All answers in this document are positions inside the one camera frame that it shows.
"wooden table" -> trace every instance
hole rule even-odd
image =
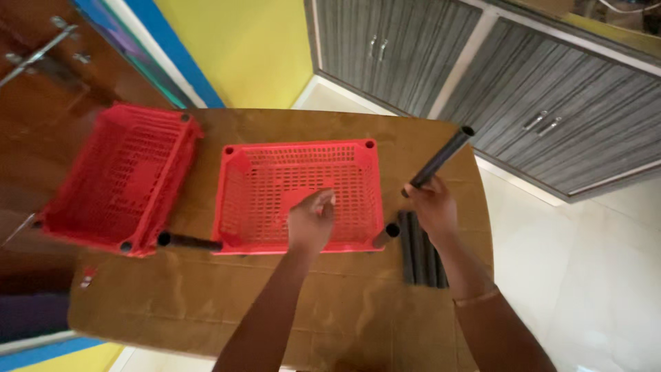
[[[170,229],[211,236],[221,149],[226,144],[374,138],[385,219],[425,161],[455,132],[452,124],[321,111],[190,110],[205,138],[171,213]],[[492,268],[491,232],[470,146],[440,175],[457,199],[462,240]],[[139,259],[85,252],[73,282],[76,331],[140,346],[218,355],[281,256],[212,256],[167,248]],[[85,267],[97,268],[80,288]],[[284,363],[329,370],[344,359],[384,371],[474,371],[448,290],[403,283],[399,241],[375,254],[323,254],[299,298]]]

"electrical cable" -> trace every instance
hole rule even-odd
[[[647,8],[643,8],[643,9],[636,9],[636,10],[634,10],[634,11],[623,11],[623,10],[621,10],[621,9],[618,9],[618,8],[614,7],[611,3],[609,3],[609,2],[606,1],[606,0],[599,0],[599,1],[600,1],[602,4],[604,4],[605,6],[609,7],[612,11],[617,12],[617,13],[621,13],[621,14],[642,13],[642,12],[644,12],[644,11],[648,11],[648,10],[650,10],[650,9],[654,9],[654,8],[656,8],[656,7],[661,7],[661,3],[657,3],[657,4],[654,4],[654,5],[649,6],[649,7],[647,7]]]

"red plastic basket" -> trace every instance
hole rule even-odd
[[[43,231],[113,253],[153,253],[201,137],[188,114],[121,103],[101,112],[40,215]]]
[[[223,149],[213,239],[218,254],[287,251],[289,209],[335,190],[335,225],[323,252],[377,251],[383,229],[376,141],[231,145]]]

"blue wall trim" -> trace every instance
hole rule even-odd
[[[124,2],[144,24],[207,106],[209,108],[225,107],[156,4],[152,0],[124,0]]]
[[[75,353],[83,349],[104,344],[104,341],[94,338],[80,337],[56,344],[41,346],[39,348],[23,350],[18,353],[0,357],[0,371],[12,371],[16,368],[27,367],[49,359]]]

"yellow wall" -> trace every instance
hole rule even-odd
[[[288,109],[312,77],[303,0],[155,0],[228,107]]]
[[[14,372],[106,372],[122,353],[123,345],[106,342],[98,346],[49,359]]]

